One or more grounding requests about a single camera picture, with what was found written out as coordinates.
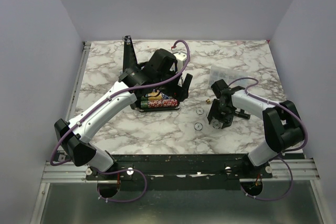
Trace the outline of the black poker chip case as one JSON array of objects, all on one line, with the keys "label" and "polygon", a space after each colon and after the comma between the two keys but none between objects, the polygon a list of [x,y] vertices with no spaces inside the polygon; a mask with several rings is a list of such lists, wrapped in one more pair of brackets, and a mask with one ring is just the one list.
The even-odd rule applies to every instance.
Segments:
[{"label": "black poker chip case", "polygon": [[[137,61],[131,36],[124,36],[123,41],[123,72],[119,76],[119,80],[128,87],[145,86],[149,79],[143,73],[144,62]],[[143,95],[143,91],[144,89],[133,91],[137,101],[131,105],[132,109],[137,109],[141,112],[152,112],[174,110],[179,106],[179,98],[166,95],[161,89],[154,89],[145,95]]]}]

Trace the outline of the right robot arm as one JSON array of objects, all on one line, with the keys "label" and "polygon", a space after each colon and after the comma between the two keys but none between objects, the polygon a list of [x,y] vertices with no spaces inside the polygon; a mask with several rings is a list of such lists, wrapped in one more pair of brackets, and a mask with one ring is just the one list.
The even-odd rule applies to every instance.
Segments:
[{"label": "right robot arm", "polygon": [[308,133],[295,104],[289,100],[275,102],[254,95],[247,87],[230,87],[220,79],[211,85],[215,94],[207,119],[217,121],[220,128],[230,127],[234,117],[250,119],[251,115],[260,118],[264,125],[265,140],[243,157],[242,173],[249,178],[260,172],[260,167],[278,155],[296,151],[298,143],[306,145]]}]

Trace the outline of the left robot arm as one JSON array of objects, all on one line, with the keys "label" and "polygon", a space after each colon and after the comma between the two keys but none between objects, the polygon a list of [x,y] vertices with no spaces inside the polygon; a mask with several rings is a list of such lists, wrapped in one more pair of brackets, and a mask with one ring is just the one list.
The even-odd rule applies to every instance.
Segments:
[{"label": "left robot arm", "polygon": [[80,115],[55,124],[57,146],[62,147],[76,166],[89,165],[98,170],[104,179],[116,175],[113,157],[91,144],[95,134],[115,115],[154,89],[163,91],[178,101],[188,97],[192,75],[187,74],[183,85],[178,84],[191,56],[186,51],[179,67],[179,52],[157,49],[149,61],[139,63],[135,56],[123,57],[123,72],[113,86]]}]

